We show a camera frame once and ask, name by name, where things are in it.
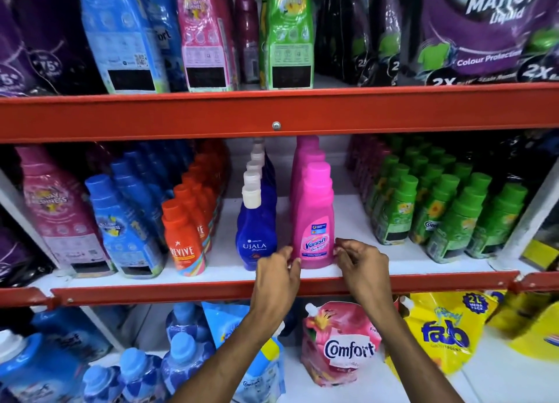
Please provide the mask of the person's left hand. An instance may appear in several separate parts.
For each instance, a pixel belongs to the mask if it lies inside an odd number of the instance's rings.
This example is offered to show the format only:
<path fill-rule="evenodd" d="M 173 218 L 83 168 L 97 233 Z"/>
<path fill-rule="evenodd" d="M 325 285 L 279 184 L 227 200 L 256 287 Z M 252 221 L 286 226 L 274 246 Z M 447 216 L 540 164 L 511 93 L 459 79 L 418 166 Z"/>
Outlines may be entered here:
<path fill-rule="evenodd" d="M 272 331 L 283 322 L 300 287 L 300 282 L 289 279 L 292 252 L 293 247 L 283 246 L 271 256 L 259 259 L 256 266 L 250 312 Z"/>

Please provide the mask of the pink stain remover bottle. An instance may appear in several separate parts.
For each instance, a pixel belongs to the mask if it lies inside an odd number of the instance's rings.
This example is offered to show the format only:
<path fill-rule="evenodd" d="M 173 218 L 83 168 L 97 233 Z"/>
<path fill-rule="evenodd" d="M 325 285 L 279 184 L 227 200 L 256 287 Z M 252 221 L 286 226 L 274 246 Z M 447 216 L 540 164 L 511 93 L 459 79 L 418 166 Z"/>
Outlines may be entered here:
<path fill-rule="evenodd" d="M 334 258 L 334 190 L 331 166 L 311 161 L 304 166 L 293 211 L 293 258 L 302 269 L 327 267 Z"/>
<path fill-rule="evenodd" d="M 305 151 L 318 149 L 320 149 L 320 145 L 319 137 L 317 135 L 297 136 L 293 165 L 298 164 L 298 160 L 300 159 L 301 154 Z"/>
<path fill-rule="evenodd" d="M 297 150 L 292 164 L 290 181 L 290 202 L 295 203 L 298 187 L 303 180 L 304 168 L 311 162 L 325 161 L 326 153 L 320 148 L 303 148 Z"/>

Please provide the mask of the person's right forearm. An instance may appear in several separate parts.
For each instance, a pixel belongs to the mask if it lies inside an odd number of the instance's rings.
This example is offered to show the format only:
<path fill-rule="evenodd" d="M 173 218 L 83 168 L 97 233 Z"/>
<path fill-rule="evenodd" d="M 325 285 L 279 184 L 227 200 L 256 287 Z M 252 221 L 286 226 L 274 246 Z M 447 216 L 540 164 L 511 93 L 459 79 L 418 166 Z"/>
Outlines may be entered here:
<path fill-rule="evenodd" d="M 391 301 L 367 311 L 410 403 L 465 403 L 411 334 Z"/>

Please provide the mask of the person's left forearm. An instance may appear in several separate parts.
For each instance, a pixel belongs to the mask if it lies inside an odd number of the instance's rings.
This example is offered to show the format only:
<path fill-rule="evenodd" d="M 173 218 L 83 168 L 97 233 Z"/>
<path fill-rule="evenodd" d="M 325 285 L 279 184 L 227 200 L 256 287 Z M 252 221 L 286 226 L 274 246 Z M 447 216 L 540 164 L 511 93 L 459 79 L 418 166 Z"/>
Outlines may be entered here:
<path fill-rule="evenodd" d="M 282 321 L 282 316 L 250 311 L 169 403 L 230 403 L 249 366 Z"/>

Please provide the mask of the white shelf board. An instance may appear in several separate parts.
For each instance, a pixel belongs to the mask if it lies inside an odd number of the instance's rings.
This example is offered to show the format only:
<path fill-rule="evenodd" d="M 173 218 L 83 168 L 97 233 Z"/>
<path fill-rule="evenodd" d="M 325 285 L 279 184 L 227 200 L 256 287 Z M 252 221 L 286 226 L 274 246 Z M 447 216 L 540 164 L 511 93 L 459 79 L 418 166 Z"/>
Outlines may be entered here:
<path fill-rule="evenodd" d="M 465 403 L 559 403 L 559 363 L 523 356 L 490 331 L 450 382 Z M 285 385 L 278 403 L 409 403 L 382 357 L 363 367 L 349 385 L 320 387 L 300 363 L 298 349 L 287 347 Z"/>
<path fill-rule="evenodd" d="M 170 260 L 155 278 L 135 280 L 117 273 L 106 277 L 73 278 L 54 272 L 33 283 L 45 294 L 56 288 L 87 288 L 101 286 L 160 286 L 203 284 L 218 282 L 246 282 L 255 279 L 255 273 L 244 268 L 235 246 L 236 218 L 240 210 L 239 198 L 227 198 L 221 211 L 213 248 L 202 274 L 185 277 L 179 274 Z M 370 228 L 368 217 L 356 195 L 336 195 L 334 198 L 335 236 L 362 241 L 377 246 L 389 258 L 389 273 L 393 288 L 408 291 L 437 289 L 504 289 L 524 273 L 534 272 L 521 262 L 503 264 L 491 259 L 472 259 L 462 255 L 450 263 L 439 264 L 431 260 L 422 247 L 405 240 L 404 244 L 383 246 L 378 244 Z"/>

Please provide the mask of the blue spouted softener pouch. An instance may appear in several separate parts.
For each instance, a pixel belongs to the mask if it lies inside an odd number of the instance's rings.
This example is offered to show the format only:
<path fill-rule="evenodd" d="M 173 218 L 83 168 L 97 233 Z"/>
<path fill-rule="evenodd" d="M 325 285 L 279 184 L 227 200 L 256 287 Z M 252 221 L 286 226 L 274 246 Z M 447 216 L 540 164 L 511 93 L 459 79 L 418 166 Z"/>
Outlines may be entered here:
<path fill-rule="evenodd" d="M 220 348 L 249 312 L 248 305 L 210 302 L 201 305 L 216 348 Z M 278 340 L 283 328 L 282 322 L 262 346 L 239 383 L 232 403 L 278 403 L 286 392 L 284 347 Z"/>

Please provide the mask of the group of green softener bottles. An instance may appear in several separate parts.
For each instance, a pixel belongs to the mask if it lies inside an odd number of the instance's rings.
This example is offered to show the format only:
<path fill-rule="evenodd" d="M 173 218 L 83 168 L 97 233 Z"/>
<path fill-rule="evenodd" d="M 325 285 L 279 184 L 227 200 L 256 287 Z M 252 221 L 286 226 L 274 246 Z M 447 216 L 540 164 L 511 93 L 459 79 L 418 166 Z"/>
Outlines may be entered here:
<path fill-rule="evenodd" d="M 479 133 L 385 134 L 391 153 L 363 204 L 379 244 L 408 239 L 439 264 L 490 258 L 503 247 L 528 190 L 507 183 L 490 193 L 492 178 L 475 168 Z"/>

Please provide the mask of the yellow spouted detergent pouch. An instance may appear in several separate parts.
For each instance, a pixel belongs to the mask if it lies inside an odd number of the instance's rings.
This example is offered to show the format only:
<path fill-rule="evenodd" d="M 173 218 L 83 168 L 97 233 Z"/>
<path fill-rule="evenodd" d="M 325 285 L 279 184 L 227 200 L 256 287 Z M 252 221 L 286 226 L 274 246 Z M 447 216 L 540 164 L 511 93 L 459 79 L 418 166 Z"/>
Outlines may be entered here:
<path fill-rule="evenodd" d="M 399 306 L 412 335 L 446 375 L 459 372 L 474 355 L 499 300 L 489 292 L 412 293 Z"/>

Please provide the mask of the red shelf beam with bolt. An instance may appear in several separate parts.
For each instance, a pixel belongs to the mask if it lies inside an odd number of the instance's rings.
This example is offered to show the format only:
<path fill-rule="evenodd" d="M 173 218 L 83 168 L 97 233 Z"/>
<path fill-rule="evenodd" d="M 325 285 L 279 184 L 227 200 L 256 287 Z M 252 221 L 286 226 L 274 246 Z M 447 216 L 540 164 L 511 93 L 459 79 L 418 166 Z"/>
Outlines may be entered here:
<path fill-rule="evenodd" d="M 0 98 L 0 144 L 546 127 L 556 83 Z"/>

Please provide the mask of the row of blue softener bottles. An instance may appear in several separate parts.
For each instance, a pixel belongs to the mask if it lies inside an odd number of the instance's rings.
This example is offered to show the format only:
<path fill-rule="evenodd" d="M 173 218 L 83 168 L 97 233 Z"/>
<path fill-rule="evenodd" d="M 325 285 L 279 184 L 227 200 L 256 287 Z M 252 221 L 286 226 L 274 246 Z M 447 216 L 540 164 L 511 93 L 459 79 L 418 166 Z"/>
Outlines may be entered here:
<path fill-rule="evenodd" d="M 108 173 L 85 180 L 102 243 L 126 278 L 157 277 L 168 260 L 163 204 L 193 160 L 185 143 L 138 141 L 113 159 Z"/>

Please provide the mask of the yellow packet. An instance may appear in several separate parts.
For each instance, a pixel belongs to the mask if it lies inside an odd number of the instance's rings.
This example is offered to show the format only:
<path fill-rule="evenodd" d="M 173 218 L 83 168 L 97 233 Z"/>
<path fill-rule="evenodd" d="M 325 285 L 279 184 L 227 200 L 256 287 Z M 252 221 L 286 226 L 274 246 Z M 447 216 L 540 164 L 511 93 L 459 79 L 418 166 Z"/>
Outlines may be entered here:
<path fill-rule="evenodd" d="M 532 239 L 521 259 L 540 271 L 559 272 L 559 247 Z"/>

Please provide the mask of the row of black detergent pouches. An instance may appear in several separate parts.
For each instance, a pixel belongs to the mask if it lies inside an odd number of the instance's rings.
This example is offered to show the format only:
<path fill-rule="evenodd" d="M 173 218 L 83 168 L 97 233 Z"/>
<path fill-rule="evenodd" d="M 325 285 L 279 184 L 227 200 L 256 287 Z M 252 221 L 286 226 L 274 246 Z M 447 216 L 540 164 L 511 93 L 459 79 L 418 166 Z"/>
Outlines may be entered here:
<path fill-rule="evenodd" d="M 401 0 L 314 0 L 315 73 L 357 87 L 393 87 L 400 69 Z"/>

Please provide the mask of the maroon softener bottle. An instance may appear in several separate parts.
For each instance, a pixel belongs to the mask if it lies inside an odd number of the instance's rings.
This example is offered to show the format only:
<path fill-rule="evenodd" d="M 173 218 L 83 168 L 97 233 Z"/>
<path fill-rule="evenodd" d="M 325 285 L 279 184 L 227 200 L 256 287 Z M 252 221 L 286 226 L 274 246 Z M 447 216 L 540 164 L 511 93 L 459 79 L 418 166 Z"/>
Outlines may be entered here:
<path fill-rule="evenodd" d="M 256 0 L 235 0 L 234 20 L 241 79 L 247 84 L 259 83 L 259 17 Z"/>

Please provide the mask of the large pink softener bottle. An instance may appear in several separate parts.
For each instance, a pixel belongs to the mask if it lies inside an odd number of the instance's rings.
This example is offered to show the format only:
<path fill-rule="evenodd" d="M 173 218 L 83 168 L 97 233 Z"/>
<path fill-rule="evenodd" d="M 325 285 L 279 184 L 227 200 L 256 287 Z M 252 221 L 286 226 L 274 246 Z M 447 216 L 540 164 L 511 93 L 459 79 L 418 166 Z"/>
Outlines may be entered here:
<path fill-rule="evenodd" d="M 85 186 L 59 167 L 44 146 L 17 145 L 15 149 L 26 206 L 59 268 L 76 278 L 115 274 Z"/>

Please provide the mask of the pink softener refill pouch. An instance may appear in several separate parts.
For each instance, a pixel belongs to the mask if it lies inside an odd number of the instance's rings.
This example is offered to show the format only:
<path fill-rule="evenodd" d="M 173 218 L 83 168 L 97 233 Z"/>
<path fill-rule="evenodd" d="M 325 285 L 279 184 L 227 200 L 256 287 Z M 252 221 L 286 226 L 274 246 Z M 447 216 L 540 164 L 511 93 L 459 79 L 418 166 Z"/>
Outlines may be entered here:
<path fill-rule="evenodd" d="M 181 53 L 189 92 L 238 88 L 222 0 L 177 0 Z"/>

